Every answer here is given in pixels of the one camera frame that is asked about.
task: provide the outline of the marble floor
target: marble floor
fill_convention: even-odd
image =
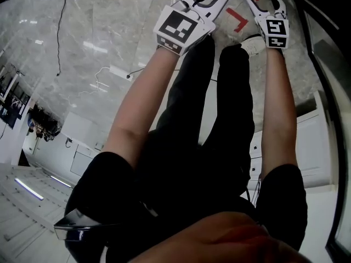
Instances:
[[[293,0],[285,0],[290,20],[290,46],[284,52],[296,105],[303,104],[321,89],[310,62]],[[37,103],[64,121],[69,111],[95,122],[101,141],[107,137],[118,107],[131,82],[103,69],[95,92],[95,73],[117,66],[127,72],[148,63],[156,48],[152,29],[171,0],[67,0],[60,29],[62,73],[58,73],[56,32],[64,0],[9,0],[0,4],[0,65],[13,64],[25,76],[21,86]],[[218,29],[213,79],[217,77],[221,50],[257,33],[253,15],[244,0],[229,0],[232,8],[248,20],[240,32],[239,21],[225,10],[216,20]],[[265,53],[250,58],[253,113],[256,130],[262,128],[265,85]],[[163,101],[158,116],[164,109]],[[216,83],[211,81],[203,114],[200,142],[204,142],[216,118]]]

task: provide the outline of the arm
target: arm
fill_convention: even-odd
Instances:
[[[278,50],[267,48],[262,179],[280,165],[297,165],[296,128],[295,103],[284,58]]]
[[[154,53],[124,97],[102,152],[116,153],[135,168],[178,59],[163,47]]]

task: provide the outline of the white sneaker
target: white sneaker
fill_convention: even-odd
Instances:
[[[241,42],[241,47],[249,56],[257,55],[265,49],[265,42],[261,35],[253,35]]]

